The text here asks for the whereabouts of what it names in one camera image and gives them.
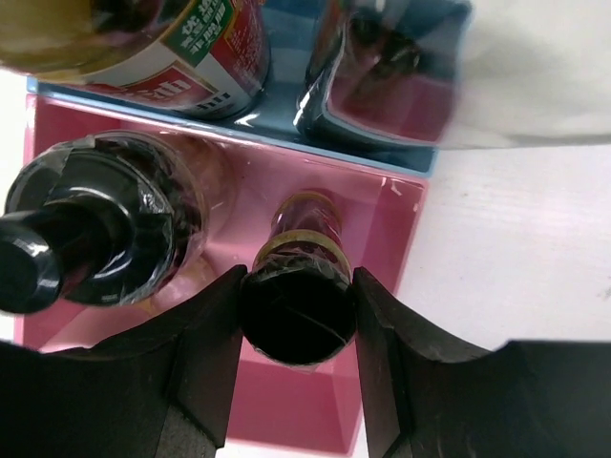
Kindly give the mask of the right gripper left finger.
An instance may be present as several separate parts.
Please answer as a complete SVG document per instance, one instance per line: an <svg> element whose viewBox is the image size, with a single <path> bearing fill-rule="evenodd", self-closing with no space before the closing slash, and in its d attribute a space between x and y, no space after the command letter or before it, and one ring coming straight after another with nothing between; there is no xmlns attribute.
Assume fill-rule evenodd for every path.
<svg viewBox="0 0 611 458"><path fill-rule="evenodd" d="M225 443L242 333L235 266L90 348L1 346L5 457L212 457Z"/></svg>

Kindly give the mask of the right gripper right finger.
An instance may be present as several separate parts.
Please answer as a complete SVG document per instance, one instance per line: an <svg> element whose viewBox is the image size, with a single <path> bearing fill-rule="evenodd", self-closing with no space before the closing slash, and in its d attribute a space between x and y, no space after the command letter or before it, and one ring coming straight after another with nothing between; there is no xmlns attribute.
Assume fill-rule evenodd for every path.
<svg viewBox="0 0 611 458"><path fill-rule="evenodd" d="M372 457L606 457L608 343L510 341L489 351L353 275Z"/></svg>

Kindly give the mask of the small dark spice jar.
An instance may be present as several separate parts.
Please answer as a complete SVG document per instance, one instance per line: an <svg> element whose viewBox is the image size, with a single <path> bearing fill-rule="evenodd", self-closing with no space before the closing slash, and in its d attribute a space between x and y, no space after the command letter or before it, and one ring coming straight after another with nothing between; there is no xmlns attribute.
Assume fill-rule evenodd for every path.
<svg viewBox="0 0 611 458"><path fill-rule="evenodd" d="M356 332L352 271L333 194L301 190L287 198L244 277L238 313L256 351L287 366L321 364Z"/></svg>

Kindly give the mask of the large black lid spice jar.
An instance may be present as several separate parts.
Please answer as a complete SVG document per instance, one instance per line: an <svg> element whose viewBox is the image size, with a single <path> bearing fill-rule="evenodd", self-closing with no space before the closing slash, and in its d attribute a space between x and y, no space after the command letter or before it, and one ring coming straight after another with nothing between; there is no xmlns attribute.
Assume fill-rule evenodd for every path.
<svg viewBox="0 0 611 458"><path fill-rule="evenodd" d="M1 307L133 304L196 263L237 185L222 147L106 131L53 145L12 183L1 218Z"/></svg>

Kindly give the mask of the gold spout glass bottle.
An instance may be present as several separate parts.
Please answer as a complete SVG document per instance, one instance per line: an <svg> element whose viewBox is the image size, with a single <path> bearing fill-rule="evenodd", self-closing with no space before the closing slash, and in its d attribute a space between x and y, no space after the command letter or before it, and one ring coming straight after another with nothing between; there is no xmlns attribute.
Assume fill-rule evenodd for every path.
<svg viewBox="0 0 611 458"><path fill-rule="evenodd" d="M606 1L330 1L294 119L367 149L610 138Z"/></svg>

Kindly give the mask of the black cap sauce bottle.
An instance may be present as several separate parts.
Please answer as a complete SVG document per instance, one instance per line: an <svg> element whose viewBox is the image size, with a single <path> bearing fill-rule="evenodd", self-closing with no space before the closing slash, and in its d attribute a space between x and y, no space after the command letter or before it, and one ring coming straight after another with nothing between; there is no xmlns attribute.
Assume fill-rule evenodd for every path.
<svg viewBox="0 0 611 458"><path fill-rule="evenodd" d="M202 119L263 89L256 1L4 1L1 66L46 83Z"/></svg>

